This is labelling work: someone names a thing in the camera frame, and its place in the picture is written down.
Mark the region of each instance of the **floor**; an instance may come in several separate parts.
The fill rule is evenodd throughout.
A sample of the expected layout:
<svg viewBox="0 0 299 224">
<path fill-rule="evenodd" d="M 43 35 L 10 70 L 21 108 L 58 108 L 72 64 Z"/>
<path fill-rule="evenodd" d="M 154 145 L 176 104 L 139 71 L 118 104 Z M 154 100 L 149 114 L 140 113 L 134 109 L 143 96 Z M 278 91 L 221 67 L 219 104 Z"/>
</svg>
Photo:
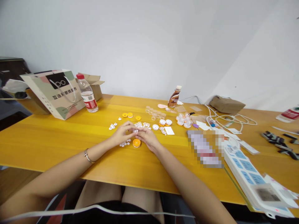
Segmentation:
<svg viewBox="0 0 299 224">
<path fill-rule="evenodd" d="M 39 174 L 40 172 L 12 167 L 0 170 L 0 205 Z"/>
</svg>

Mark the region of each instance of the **yellow table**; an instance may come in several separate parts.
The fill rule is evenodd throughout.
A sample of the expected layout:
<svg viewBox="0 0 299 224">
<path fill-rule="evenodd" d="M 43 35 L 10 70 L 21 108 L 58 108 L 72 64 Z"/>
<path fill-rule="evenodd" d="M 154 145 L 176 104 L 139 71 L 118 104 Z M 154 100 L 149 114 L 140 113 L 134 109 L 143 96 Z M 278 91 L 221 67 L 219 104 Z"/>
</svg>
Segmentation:
<svg viewBox="0 0 299 224">
<path fill-rule="evenodd" d="M 206 106 L 198 105 L 197 107 L 202 109 L 202 114 L 209 114 Z M 286 140 L 286 144 L 292 148 L 295 153 L 299 153 L 299 145 L 288 143 L 290 139 L 282 135 L 285 132 L 272 128 L 272 126 L 275 126 L 287 131 L 297 132 L 299 131 L 299 120 L 296 120 L 293 123 L 284 123 L 276 119 L 276 116 L 279 115 L 280 112 L 264 110 L 243 109 L 239 112 L 239 114 L 249 117 L 258 123 L 256 126 L 244 125 L 242 134 L 238 135 L 238 137 L 258 150 L 260 154 L 251 155 L 247 150 L 241 147 L 242 152 L 250 159 L 260 174 L 267 173 L 281 185 L 293 192 L 299 193 L 299 161 L 292 159 L 286 154 L 278 153 L 277 151 L 280 149 L 273 144 L 268 143 L 267 140 L 260 135 L 260 133 L 270 131 L 277 136 L 281 136 Z M 228 121 L 222 119 L 217 119 L 217 121 L 220 121 L 223 125 L 228 123 Z M 236 128 L 237 130 L 240 130 L 241 125 L 232 124 L 229 128 Z M 237 183 L 227 164 L 225 164 L 225 169 L 235 182 L 236 186 L 240 190 L 240 193 L 244 196 L 244 199 L 246 199 L 240 185 Z M 299 217 L 299 209 L 290 209 L 290 211 L 295 217 Z"/>
<path fill-rule="evenodd" d="M 151 126 L 157 124 L 158 121 L 152 121 L 145 112 L 145 107 L 158 109 L 158 104 L 166 103 L 163 100 L 104 94 L 98 101 L 99 110 L 94 114 L 82 109 L 66 121 L 52 115 L 32 115 L 0 132 L 0 165 L 45 171 L 110 137 L 115 131 L 109 130 L 111 123 L 120 125 L 127 120 L 136 123 L 135 116 L 139 115 L 141 122 L 148 122 Z M 194 105 L 184 104 L 188 112 L 192 112 L 189 106 Z M 134 117 L 119 121 L 124 112 L 132 112 Z M 188 145 L 186 129 L 176 124 L 175 114 L 166 114 L 166 119 L 173 121 L 175 135 L 165 136 L 160 130 L 155 131 L 159 141 L 206 183 L 221 201 L 245 204 L 225 169 L 203 168 L 197 164 Z M 171 178 L 145 144 L 139 148 L 132 145 L 115 147 L 82 178 L 178 194 Z"/>
</svg>

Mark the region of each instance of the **brown cardboard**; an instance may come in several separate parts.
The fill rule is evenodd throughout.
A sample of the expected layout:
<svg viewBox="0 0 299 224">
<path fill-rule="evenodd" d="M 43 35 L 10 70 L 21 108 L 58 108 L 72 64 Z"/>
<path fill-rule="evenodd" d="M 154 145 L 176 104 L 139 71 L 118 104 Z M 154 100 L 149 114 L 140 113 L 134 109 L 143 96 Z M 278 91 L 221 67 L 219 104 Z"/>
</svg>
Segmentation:
<svg viewBox="0 0 299 224">
<path fill-rule="evenodd" d="M 223 98 L 221 96 L 214 96 L 210 105 L 222 113 L 236 115 L 246 105 L 231 98 Z"/>
<path fill-rule="evenodd" d="M 83 74 L 85 80 L 90 84 L 91 88 L 93 89 L 93 95 L 96 101 L 102 98 L 102 91 L 100 85 L 103 84 L 105 81 L 100 81 L 101 76 L 93 76 L 93 75 L 88 75 L 84 73 L 79 73 Z"/>
<path fill-rule="evenodd" d="M 16 100 L 32 114 L 51 114 L 31 89 L 26 89 L 25 92 L 31 99 L 1 98 L 0 100 Z"/>
</svg>

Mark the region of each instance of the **bag handle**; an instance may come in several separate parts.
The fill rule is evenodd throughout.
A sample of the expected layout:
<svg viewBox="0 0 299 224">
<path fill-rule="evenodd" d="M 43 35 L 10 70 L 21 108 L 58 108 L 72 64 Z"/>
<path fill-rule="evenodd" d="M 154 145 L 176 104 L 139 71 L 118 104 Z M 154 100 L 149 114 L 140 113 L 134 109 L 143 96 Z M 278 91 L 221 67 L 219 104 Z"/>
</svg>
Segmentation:
<svg viewBox="0 0 299 224">
<path fill-rule="evenodd" d="M 71 82 L 68 80 L 68 78 L 66 77 L 66 76 L 64 76 L 65 77 L 65 79 L 69 82 L 69 84 L 70 84 L 70 86 L 71 86 L 71 88 L 73 89 L 73 86 L 72 86 L 72 84 L 71 84 Z M 63 93 L 63 91 L 60 89 L 60 87 L 58 86 L 58 85 L 56 85 L 56 83 L 55 82 L 53 82 L 51 79 L 49 79 L 49 81 L 51 82 L 51 83 L 53 83 L 62 93 Z M 70 102 L 70 103 L 74 103 L 74 102 L 76 102 L 76 94 L 75 94 L 75 91 L 73 92 L 74 93 L 74 101 L 71 101 L 65 94 L 63 94 L 63 96 L 65 96 L 66 97 L 66 99 L 68 100 L 68 102 Z"/>
</svg>

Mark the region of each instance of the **black shorts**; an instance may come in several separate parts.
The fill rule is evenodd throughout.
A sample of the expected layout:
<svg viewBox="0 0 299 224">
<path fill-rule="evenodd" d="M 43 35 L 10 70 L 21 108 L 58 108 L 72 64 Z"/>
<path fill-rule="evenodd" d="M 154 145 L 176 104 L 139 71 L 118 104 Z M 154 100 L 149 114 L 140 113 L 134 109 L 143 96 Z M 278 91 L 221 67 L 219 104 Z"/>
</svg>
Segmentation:
<svg viewBox="0 0 299 224">
<path fill-rule="evenodd" d="M 122 203 L 121 201 L 106 201 L 97 203 L 98 205 L 103 206 L 104 208 L 118 211 L 118 212 L 147 212 L 142 208 L 130 204 Z M 104 212 L 100 209 L 93 208 L 85 212 L 76 213 L 69 217 L 69 224 L 75 223 L 142 223 L 142 224 L 160 224 L 158 219 L 152 215 L 113 215 L 107 212 Z"/>
</svg>

